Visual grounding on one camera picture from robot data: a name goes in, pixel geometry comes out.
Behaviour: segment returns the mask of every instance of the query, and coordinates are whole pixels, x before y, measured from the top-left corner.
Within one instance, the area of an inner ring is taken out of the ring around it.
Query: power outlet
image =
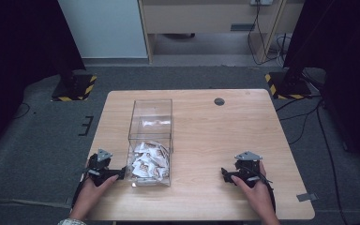
[[[251,6],[271,6],[273,5],[273,0],[250,0],[250,5]]]

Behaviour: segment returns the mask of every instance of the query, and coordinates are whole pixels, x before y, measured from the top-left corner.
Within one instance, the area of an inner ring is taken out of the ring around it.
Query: dark curtain
[[[0,135],[30,83],[84,64],[57,1],[0,0]]]
[[[360,1],[306,0],[285,67],[323,68],[321,91],[346,150],[360,154]]]

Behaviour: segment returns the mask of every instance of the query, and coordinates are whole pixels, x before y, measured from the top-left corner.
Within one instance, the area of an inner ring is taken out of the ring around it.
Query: gray carpet
[[[85,101],[52,102],[58,76],[30,85],[24,103],[0,140],[0,199],[19,199],[65,205],[72,198],[93,141],[108,93],[112,90],[144,89],[268,89],[264,75],[279,67],[89,67],[96,84]],[[314,109],[320,98],[296,101],[278,111],[287,118]],[[276,108],[289,100],[276,100]],[[94,116],[87,136],[84,123]],[[345,152],[328,112],[320,108],[323,128],[337,172],[338,193],[349,224],[360,223],[360,157]],[[300,136],[305,116],[283,120],[288,142]],[[292,153],[312,202],[316,217],[282,224],[344,224],[331,160],[317,114],[308,116],[302,138],[291,144]],[[68,215],[66,208],[0,203],[0,224],[56,224]],[[90,221],[88,224],[111,224]],[[250,221],[247,224],[258,224]]]

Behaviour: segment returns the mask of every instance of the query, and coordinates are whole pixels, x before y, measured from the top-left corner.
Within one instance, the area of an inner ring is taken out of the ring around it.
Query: person's left hand
[[[101,196],[113,185],[117,178],[118,175],[112,176],[99,187],[95,186],[92,179],[86,179],[78,195],[78,199],[69,214],[69,218],[84,220],[89,211],[98,203]]]

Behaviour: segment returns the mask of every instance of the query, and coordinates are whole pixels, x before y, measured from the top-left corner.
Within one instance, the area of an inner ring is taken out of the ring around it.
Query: clear plastic box
[[[135,100],[128,134],[132,186],[170,186],[173,153],[171,99]]]

